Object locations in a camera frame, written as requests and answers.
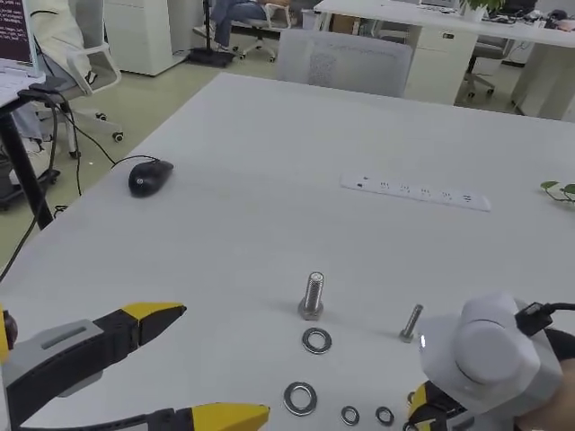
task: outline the office floor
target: office floor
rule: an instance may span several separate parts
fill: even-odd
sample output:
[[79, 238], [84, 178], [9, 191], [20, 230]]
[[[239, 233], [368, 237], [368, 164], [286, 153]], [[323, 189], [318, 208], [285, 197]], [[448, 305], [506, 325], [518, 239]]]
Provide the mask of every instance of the office floor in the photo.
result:
[[[246, 45], [246, 40], [242, 40], [244, 36], [235, 37], [239, 39], [241, 45]], [[244, 61], [235, 61], [226, 71], [232, 74], [273, 78], [275, 65], [268, 62], [264, 52], [253, 51]], [[110, 120], [122, 124], [126, 138], [121, 144], [115, 144], [109, 136], [92, 134], [86, 129], [86, 132], [93, 135], [112, 157], [119, 159], [142, 142], [219, 72], [209, 67], [179, 65], [156, 78], [124, 74], [122, 82], [117, 87], [96, 94], [90, 100], [78, 101], [75, 105], [97, 107], [105, 112]], [[519, 74], [520, 69], [503, 66], [497, 75], [489, 78], [499, 88], [491, 99], [485, 97], [485, 92], [480, 90], [472, 103], [462, 101], [458, 105], [511, 112], [509, 95], [501, 89], [513, 88]], [[82, 136], [79, 145], [83, 155], [81, 184], [86, 190], [109, 170], [110, 164], [95, 145]], [[75, 164], [76, 161], [68, 157], [66, 149], [57, 156], [56, 168], [62, 171], [62, 175], [58, 183], [49, 189], [48, 199], [52, 207], [69, 205], [77, 199]], [[30, 209], [23, 198], [14, 202], [9, 211], [0, 212], [0, 268], [12, 255], [14, 247], [30, 221]]]

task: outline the computer mouse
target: computer mouse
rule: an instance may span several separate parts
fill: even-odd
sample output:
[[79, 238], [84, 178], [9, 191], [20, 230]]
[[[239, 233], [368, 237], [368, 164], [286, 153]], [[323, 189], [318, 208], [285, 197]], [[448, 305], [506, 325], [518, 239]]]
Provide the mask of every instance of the computer mouse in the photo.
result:
[[164, 160], [140, 163], [129, 174], [128, 186], [132, 196], [147, 198], [160, 190], [170, 178], [173, 164]]

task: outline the washer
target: washer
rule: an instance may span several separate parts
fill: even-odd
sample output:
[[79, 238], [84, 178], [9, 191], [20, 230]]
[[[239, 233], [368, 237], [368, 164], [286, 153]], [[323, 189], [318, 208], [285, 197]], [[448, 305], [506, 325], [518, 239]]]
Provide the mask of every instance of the washer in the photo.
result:
[[[389, 418], [382, 418], [381, 417], [382, 413], [386, 414]], [[383, 407], [383, 406], [377, 408], [376, 418], [377, 418], [377, 421], [381, 425], [383, 425], [384, 427], [390, 427], [391, 425], [394, 424], [394, 421], [395, 421], [395, 416], [394, 416], [393, 412], [389, 408]]]
[[[353, 419], [348, 418], [348, 413], [353, 413]], [[345, 406], [341, 409], [341, 420], [349, 427], [354, 427], [359, 423], [359, 412], [353, 406]]]
[[[323, 346], [322, 347], [315, 347], [309, 341], [312, 335], [319, 335], [323, 338]], [[302, 337], [302, 344], [310, 353], [314, 355], [323, 355], [327, 352], [330, 348], [332, 348], [332, 336], [328, 333], [327, 330], [322, 330], [321, 328], [310, 328], [306, 332], [304, 332], [304, 336]]]
[[[302, 390], [309, 395], [309, 404], [305, 407], [298, 407], [291, 400], [291, 395], [297, 391]], [[312, 413], [317, 407], [317, 394], [311, 384], [305, 382], [293, 382], [284, 391], [284, 405], [286, 409], [296, 416], [307, 416]]]

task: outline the desk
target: desk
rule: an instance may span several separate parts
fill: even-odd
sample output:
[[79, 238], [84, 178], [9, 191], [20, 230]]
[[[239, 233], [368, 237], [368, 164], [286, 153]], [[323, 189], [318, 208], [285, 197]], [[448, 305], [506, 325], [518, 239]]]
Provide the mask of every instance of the desk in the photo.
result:
[[513, 25], [468, 22], [458, 14], [390, 0], [323, 0], [314, 9], [321, 13], [316, 25], [325, 30], [334, 13], [412, 25], [408, 42], [414, 54], [405, 97], [418, 101], [454, 103], [478, 35], [534, 42], [542, 46], [539, 49], [542, 51], [549, 47], [568, 48], [562, 50], [563, 55], [567, 51], [567, 56], [575, 57], [571, 51], [575, 48], [575, 34], [522, 22]]
[[[417, 346], [396, 338], [413, 305], [455, 312], [500, 289], [527, 301], [572, 300], [562, 268], [572, 262], [573, 212], [537, 189], [572, 180], [574, 129], [218, 76], [135, 151], [176, 164], [160, 193], [132, 198], [131, 165], [119, 165], [24, 248], [3, 283], [20, 339], [135, 301], [188, 306], [161, 337], [28, 425], [226, 400], [270, 405], [266, 429], [280, 431], [343, 431], [349, 404], [361, 415], [358, 431], [379, 429], [374, 413], [386, 405], [397, 416], [390, 429], [400, 430], [405, 396], [424, 379]], [[342, 189], [344, 172], [469, 189], [488, 197], [492, 212]], [[326, 277], [317, 326], [333, 338], [323, 356], [304, 351], [313, 324], [296, 311], [314, 270]], [[556, 322], [575, 330], [574, 313]], [[306, 418], [281, 403], [298, 380], [319, 397]]]

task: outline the white cloth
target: white cloth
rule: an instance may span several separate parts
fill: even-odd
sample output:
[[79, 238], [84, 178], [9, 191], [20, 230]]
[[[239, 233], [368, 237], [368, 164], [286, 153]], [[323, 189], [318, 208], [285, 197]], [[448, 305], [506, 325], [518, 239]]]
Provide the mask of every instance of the white cloth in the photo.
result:
[[[70, 53], [84, 49], [84, 37], [68, 0], [26, 0], [31, 15], [32, 31], [44, 54], [73, 75], [67, 59]], [[35, 13], [50, 11], [52, 13]], [[80, 54], [75, 64], [82, 76], [92, 70], [88, 56]]]

